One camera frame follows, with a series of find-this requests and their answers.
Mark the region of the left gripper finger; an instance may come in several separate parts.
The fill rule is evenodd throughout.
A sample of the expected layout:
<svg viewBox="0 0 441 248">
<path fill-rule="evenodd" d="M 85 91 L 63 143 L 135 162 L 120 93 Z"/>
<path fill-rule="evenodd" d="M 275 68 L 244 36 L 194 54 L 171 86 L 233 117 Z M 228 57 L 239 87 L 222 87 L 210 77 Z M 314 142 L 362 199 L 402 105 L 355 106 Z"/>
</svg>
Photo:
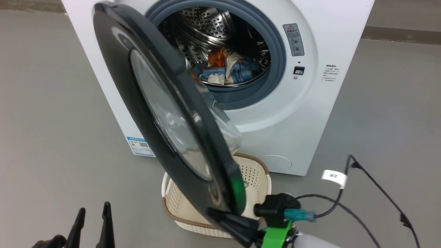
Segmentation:
<svg viewBox="0 0 441 248">
<path fill-rule="evenodd" d="M 106 201 L 102 213 L 103 225 L 101 235 L 96 248 L 116 248 L 114 228 L 112 222 L 112 211 L 110 202 Z"/>
<path fill-rule="evenodd" d="M 67 238 L 67 248 L 79 248 L 81 241 L 81 231 L 84 227 L 85 213 L 85 208 L 79 209 L 74 224 Z"/>
</svg>

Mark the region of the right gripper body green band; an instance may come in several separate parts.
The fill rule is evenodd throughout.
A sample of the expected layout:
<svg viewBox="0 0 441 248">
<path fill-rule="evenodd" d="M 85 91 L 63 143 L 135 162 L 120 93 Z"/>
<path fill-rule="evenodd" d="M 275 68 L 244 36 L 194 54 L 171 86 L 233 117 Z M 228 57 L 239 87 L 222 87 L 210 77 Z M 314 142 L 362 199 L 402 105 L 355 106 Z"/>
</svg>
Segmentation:
<svg viewBox="0 0 441 248">
<path fill-rule="evenodd" d="M 293 227 L 292 222 L 288 222 L 287 227 L 267 227 L 263 229 L 264 236 L 261 248 L 286 248 L 290 241 L 290 231 Z"/>
</svg>

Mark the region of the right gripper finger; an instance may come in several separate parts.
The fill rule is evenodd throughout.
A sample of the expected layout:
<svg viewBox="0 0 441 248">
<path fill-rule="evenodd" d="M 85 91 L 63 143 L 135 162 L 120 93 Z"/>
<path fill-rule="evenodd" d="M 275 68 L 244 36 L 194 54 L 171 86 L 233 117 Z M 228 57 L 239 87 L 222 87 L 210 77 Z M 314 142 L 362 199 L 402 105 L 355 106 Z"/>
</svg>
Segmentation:
<svg viewBox="0 0 441 248">
<path fill-rule="evenodd" d="M 259 222 L 234 213 L 213 208 L 206 209 L 206 217 L 215 227 L 227 232 L 239 244 L 250 247 L 259 235 Z"/>
</svg>

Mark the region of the dark round washing machine door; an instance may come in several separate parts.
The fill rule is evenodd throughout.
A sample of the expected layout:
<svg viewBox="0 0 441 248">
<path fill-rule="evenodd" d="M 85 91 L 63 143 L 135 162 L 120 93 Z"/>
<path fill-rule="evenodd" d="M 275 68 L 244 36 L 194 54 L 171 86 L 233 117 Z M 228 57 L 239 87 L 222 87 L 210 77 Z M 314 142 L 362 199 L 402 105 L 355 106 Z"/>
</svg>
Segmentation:
<svg viewBox="0 0 441 248">
<path fill-rule="evenodd" d="M 137 10 L 98 2 L 93 28 L 126 108 L 173 182 L 212 225 L 244 228 L 247 197 L 233 159 L 242 141 L 236 126 Z"/>
</svg>

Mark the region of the blue cartoon print garment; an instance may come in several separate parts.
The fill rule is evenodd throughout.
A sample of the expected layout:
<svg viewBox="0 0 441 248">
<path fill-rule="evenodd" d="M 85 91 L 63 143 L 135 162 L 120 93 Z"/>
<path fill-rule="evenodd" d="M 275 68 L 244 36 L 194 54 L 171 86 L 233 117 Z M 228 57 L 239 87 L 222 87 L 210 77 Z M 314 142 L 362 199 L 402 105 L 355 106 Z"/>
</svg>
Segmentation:
<svg viewBox="0 0 441 248">
<path fill-rule="evenodd" d="M 247 83 L 263 72 L 260 64 L 233 49 L 220 47 L 208 52 L 207 61 L 193 68 L 193 76 L 214 86 L 234 86 Z"/>
</svg>

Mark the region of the cream perforated laundry basket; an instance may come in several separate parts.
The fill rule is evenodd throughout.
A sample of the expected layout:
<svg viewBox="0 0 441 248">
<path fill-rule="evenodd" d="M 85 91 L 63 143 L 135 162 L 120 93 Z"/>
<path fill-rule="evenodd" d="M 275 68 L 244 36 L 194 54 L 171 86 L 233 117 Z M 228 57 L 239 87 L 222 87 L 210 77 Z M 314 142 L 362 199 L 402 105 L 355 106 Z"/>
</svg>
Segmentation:
<svg viewBox="0 0 441 248">
<path fill-rule="evenodd" d="M 258 220 L 259 225 L 263 226 L 263 218 L 254 214 L 253 207 L 255 204 L 262 204 L 265 197 L 271 194 L 269 170 L 257 157 L 236 153 L 233 159 L 241 169 L 247 194 L 247 205 L 242 215 Z M 167 173 L 162 180 L 161 199 L 164 212 L 182 229 L 201 235 L 232 238 L 230 234 L 215 228 L 198 213 Z"/>
</svg>

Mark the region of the white front-load washing machine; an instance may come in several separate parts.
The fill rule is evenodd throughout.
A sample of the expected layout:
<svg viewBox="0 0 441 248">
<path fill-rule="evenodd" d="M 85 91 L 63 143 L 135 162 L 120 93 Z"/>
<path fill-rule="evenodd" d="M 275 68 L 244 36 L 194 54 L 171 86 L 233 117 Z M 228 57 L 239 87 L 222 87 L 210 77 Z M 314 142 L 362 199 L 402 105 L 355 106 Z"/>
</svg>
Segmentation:
<svg viewBox="0 0 441 248">
<path fill-rule="evenodd" d="M 123 134 L 143 138 L 98 49 L 92 21 L 93 6 L 104 0 L 61 1 Z M 129 5 L 145 16 L 157 0 L 108 1 Z M 258 158 L 269 154 L 286 157 L 292 167 L 285 174 L 304 176 L 375 0 L 247 1 L 274 22 L 287 52 L 286 66 L 279 85 L 268 97 L 244 108 L 224 111 L 243 135 L 240 153 Z M 291 23 L 298 25 L 303 56 L 291 55 L 283 29 L 284 24 Z M 321 80 L 327 64 L 340 68 L 335 82 Z M 294 75 L 295 66 L 304 66 L 304 75 Z"/>
</svg>

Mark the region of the grey rubber door gasket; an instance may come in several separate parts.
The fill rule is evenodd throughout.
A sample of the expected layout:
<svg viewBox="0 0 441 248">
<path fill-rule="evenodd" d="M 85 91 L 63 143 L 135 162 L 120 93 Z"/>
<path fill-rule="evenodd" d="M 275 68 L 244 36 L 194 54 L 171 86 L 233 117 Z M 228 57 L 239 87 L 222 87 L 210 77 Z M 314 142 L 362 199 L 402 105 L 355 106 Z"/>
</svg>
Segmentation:
<svg viewBox="0 0 441 248">
<path fill-rule="evenodd" d="M 255 104 L 276 89 L 286 66 L 287 52 L 274 22 L 257 6 L 247 0 L 157 0 L 145 17 L 159 25 L 173 13 L 190 7 L 212 7 L 226 10 L 252 24 L 263 35 L 270 50 L 271 66 L 263 77 L 252 83 L 235 87 L 206 86 L 223 110 L 240 109 Z"/>
</svg>

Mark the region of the round white filter cover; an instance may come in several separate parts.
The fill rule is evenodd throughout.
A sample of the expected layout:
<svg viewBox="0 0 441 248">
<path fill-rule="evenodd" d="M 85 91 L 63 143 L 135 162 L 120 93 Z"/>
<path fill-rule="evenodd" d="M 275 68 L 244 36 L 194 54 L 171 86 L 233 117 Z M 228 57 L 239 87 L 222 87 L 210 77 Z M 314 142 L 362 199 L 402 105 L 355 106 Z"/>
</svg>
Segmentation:
<svg viewBox="0 0 441 248">
<path fill-rule="evenodd" d="M 276 173 L 285 173 L 290 171 L 293 166 L 292 162 L 286 157 L 269 154 L 259 157 L 259 159 L 265 163 L 268 170 Z"/>
</svg>

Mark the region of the blue energy label sticker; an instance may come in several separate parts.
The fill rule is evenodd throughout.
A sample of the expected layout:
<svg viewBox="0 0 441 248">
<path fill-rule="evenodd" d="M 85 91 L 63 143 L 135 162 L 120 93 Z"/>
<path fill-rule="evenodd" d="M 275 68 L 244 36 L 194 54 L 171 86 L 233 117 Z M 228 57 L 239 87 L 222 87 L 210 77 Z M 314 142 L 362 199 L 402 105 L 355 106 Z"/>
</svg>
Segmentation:
<svg viewBox="0 0 441 248">
<path fill-rule="evenodd" d="M 155 157 L 148 143 L 143 138 L 126 137 L 134 155 Z"/>
</svg>

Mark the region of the black text notice sticker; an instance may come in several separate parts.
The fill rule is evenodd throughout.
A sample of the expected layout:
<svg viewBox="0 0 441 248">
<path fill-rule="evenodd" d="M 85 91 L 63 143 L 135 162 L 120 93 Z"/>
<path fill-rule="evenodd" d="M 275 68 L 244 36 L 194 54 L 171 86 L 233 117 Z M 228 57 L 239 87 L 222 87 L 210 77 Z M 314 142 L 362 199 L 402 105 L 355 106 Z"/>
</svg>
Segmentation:
<svg viewBox="0 0 441 248">
<path fill-rule="evenodd" d="M 340 68 L 337 65 L 327 64 L 322 71 L 321 80 L 325 82 L 335 82 L 340 74 Z"/>
</svg>

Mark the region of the grey warning sticker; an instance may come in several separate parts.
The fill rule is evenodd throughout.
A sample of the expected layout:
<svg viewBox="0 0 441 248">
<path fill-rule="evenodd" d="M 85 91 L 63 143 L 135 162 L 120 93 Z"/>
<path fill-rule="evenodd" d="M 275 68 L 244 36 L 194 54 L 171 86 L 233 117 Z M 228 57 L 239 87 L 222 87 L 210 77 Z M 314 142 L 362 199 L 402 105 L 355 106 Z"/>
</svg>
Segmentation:
<svg viewBox="0 0 441 248">
<path fill-rule="evenodd" d="M 286 37 L 288 38 L 289 48 L 291 50 L 292 56 L 303 56 L 304 44 L 302 42 L 302 37 L 296 23 L 284 24 L 283 29 L 285 31 Z"/>
</svg>

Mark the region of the perforated steel drum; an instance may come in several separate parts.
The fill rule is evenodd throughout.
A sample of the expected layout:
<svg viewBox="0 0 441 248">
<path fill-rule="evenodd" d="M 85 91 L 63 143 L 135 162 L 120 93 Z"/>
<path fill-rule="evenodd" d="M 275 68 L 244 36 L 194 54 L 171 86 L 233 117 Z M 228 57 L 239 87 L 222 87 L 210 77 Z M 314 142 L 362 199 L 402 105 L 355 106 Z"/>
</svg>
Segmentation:
<svg viewBox="0 0 441 248">
<path fill-rule="evenodd" d="M 193 68 L 207 61 L 208 52 L 220 47 L 235 50 L 241 55 L 258 62 L 263 72 L 247 83 L 263 77 L 271 66 L 271 55 L 263 35 L 249 22 L 226 10 L 212 7 L 190 7 L 168 16 L 159 25 L 159 30 L 171 45 L 176 47 Z"/>
</svg>

